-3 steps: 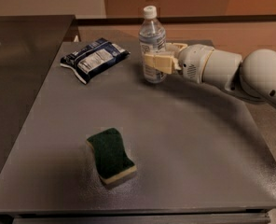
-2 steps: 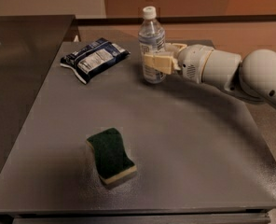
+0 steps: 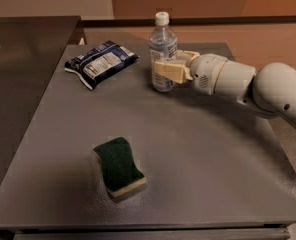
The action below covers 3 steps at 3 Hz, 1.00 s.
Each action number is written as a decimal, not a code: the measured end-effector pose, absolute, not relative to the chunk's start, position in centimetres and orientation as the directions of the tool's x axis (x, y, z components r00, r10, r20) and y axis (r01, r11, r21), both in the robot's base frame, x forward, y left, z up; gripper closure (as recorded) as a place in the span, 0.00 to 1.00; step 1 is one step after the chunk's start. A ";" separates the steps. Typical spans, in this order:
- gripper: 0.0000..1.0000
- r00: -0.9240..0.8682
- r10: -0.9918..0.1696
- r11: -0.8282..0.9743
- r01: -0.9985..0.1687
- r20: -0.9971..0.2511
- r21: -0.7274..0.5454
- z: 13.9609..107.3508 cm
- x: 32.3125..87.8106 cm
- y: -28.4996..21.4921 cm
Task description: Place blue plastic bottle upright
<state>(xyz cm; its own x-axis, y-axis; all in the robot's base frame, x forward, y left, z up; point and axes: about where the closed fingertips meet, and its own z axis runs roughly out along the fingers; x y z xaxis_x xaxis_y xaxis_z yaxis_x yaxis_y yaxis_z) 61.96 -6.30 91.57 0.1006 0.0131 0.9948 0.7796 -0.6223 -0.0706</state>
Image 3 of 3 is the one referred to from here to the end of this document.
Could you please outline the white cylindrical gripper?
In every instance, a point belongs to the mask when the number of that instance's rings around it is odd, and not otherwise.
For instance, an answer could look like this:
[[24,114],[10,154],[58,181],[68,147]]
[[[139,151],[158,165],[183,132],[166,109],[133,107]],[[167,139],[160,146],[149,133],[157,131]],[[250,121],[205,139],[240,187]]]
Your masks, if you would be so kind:
[[[200,55],[199,52],[188,50],[178,50],[177,59],[182,61],[155,61],[154,72],[178,84],[190,81],[193,77],[191,86],[205,95],[214,94],[216,81],[228,61],[220,55]],[[192,63],[190,69],[183,61],[186,64]]]

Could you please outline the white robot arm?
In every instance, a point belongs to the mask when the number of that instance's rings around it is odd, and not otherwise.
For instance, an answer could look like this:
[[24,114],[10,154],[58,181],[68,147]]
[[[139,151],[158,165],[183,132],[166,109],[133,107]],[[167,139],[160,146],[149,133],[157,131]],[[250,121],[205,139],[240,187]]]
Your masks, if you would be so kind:
[[194,90],[225,98],[253,113],[279,116],[296,129],[296,70],[270,63],[257,70],[216,54],[177,52],[175,60],[156,60],[153,72],[177,84],[190,82]]

